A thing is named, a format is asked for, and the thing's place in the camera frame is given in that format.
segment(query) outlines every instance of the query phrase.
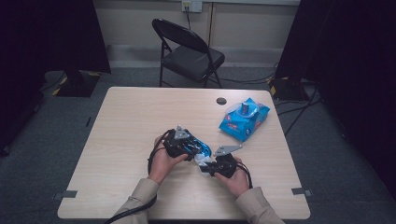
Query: monitor stand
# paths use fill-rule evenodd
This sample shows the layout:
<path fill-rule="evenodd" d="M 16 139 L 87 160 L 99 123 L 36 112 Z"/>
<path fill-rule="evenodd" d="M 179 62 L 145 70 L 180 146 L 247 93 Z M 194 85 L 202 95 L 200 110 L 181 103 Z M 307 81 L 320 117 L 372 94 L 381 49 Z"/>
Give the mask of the monitor stand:
<path fill-rule="evenodd" d="M 81 73 L 78 70 L 64 70 L 67 78 L 59 85 L 53 93 L 56 96 L 68 97 L 91 97 L 100 76 L 96 73 Z"/>
<path fill-rule="evenodd" d="M 301 82 L 292 82 L 287 77 L 272 78 L 268 81 L 271 95 L 274 99 L 284 101 L 308 101 Z"/>

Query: hand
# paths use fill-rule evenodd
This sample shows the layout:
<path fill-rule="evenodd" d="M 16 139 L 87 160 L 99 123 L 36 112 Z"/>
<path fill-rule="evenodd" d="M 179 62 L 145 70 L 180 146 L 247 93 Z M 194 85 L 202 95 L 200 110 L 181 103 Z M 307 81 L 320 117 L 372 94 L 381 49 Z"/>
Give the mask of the hand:
<path fill-rule="evenodd" d="M 237 157 L 234 158 L 236 161 L 242 162 L 241 159 Z M 236 167 L 235 173 L 231 178 L 227 178 L 219 173 L 215 173 L 215 177 L 227 186 L 228 190 L 233 194 L 233 196 L 235 196 L 235 198 L 238 198 L 248 190 L 247 174 L 239 167 Z"/>
<path fill-rule="evenodd" d="M 154 142 L 154 146 L 160 141 L 161 137 L 157 137 Z M 186 160 L 188 157 L 187 154 L 180 155 L 176 158 L 172 158 L 166 152 L 165 146 L 163 142 L 161 142 L 155 150 L 158 150 L 151 164 L 151 171 L 148 175 L 148 179 L 154 180 L 157 184 L 161 185 L 161 183 L 165 180 L 165 178 L 172 171 L 174 166 L 176 166 L 181 161 Z"/>

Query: wet wipes packet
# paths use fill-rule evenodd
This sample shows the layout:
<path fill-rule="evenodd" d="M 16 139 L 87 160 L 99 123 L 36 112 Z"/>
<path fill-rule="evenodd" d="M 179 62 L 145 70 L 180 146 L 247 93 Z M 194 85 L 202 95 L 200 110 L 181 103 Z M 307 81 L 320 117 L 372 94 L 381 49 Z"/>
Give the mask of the wet wipes packet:
<path fill-rule="evenodd" d="M 245 142 L 267 118 L 270 108 L 256 104 L 251 98 L 231 106 L 219 128 L 241 142 Z"/>

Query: forearm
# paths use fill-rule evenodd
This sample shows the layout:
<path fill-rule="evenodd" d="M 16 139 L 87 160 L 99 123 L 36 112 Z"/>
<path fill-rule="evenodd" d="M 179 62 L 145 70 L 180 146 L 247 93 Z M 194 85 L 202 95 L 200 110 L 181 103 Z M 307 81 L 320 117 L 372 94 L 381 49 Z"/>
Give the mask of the forearm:
<path fill-rule="evenodd" d="M 284 223 L 262 194 L 261 188 L 249 189 L 236 199 L 249 223 Z"/>
<path fill-rule="evenodd" d="M 159 185 L 148 178 L 140 179 L 132 195 L 128 198 L 125 204 L 116 212 L 115 215 L 136 208 L 138 206 L 147 204 L 157 194 Z M 128 217 L 121 218 L 113 223 L 116 224 L 130 224 L 130 223 L 148 223 L 149 210 L 138 212 Z"/>

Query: chair backrest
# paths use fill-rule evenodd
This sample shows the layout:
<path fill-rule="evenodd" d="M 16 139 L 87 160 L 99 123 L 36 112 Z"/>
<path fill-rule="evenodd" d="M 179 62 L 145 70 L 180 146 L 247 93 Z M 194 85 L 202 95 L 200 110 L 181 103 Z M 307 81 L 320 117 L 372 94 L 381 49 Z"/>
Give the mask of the chair backrest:
<path fill-rule="evenodd" d="M 209 52 L 206 42 L 195 32 L 185 27 L 163 19 L 154 19 L 152 27 L 164 43 L 166 43 L 164 40 L 166 38 L 189 49 L 202 53 Z"/>

